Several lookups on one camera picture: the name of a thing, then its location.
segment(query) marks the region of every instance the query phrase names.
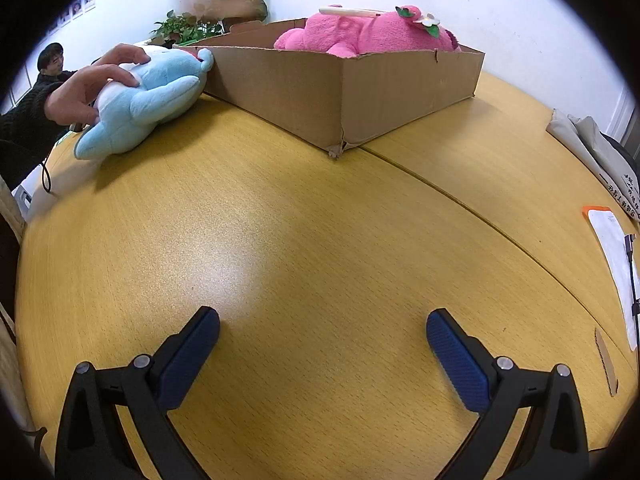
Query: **pink plush toy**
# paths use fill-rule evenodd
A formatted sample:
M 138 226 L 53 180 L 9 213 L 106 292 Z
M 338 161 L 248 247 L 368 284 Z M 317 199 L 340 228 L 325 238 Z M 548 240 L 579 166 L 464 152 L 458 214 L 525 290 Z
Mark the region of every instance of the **pink plush toy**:
M 460 52 L 458 40 L 440 26 L 440 20 L 432 14 L 423 16 L 415 6 L 396 7 L 395 12 L 379 13 L 375 18 L 314 14 L 306 20 L 305 28 L 288 30 L 273 47 L 338 57 L 398 50 Z

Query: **blue plush toy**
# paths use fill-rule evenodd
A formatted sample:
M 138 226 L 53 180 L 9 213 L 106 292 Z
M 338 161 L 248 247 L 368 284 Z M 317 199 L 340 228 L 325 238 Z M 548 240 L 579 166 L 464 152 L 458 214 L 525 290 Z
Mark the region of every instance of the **blue plush toy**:
M 76 158 L 102 158 L 132 150 L 156 127 L 178 117 L 196 102 L 213 66 L 213 54 L 202 48 L 198 59 L 177 48 L 144 46 L 151 61 L 122 64 L 140 82 L 130 88 L 111 81 L 95 107 L 100 122 L 84 131 L 74 149 Z

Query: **brown cardboard box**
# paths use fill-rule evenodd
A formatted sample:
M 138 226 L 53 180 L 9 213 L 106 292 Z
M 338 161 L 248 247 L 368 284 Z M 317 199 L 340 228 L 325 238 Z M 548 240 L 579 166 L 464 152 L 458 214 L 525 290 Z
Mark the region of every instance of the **brown cardboard box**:
M 484 54 L 419 50 L 342 59 L 275 50 L 306 20 L 241 23 L 229 34 L 181 47 L 215 58 L 205 92 L 277 124 L 331 156 L 471 97 Z

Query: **white wall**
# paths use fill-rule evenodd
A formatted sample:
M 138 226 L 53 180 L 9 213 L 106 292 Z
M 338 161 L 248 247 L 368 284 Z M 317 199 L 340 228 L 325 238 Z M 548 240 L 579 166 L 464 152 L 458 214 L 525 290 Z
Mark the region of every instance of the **white wall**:
M 178 0 L 95 0 L 95 8 L 42 40 L 27 60 L 32 82 L 38 75 L 38 54 L 57 41 L 65 49 L 65 70 L 90 64 L 117 43 L 137 43 L 166 18 Z
M 392 10 L 416 5 L 461 43 L 486 53 L 484 69 L 551 108 L 591 115 L 607 131 L 624 82 L 588 28 L 561 0 L 266 0 L 271 20 L 319 6 Z

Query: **plant leaf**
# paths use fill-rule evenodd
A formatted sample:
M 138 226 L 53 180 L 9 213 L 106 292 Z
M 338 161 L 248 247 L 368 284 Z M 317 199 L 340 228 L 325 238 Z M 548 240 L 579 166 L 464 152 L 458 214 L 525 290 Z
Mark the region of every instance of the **plant leaf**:
M 429 34 L 431 34 L 434 38 L 437 38 L 440 36 L 440 29 L 438 28 L 437 25 L 431 25 L 431 27 L 424 27 L 425 29 L 427 29 L 427 32 Z
M 412 18 L 415 16 L 415 13 L 411 12 L 406 7 L 396 7 L 396 12 L 398 13 L 398 16 L 400 16 L 401 18 Z

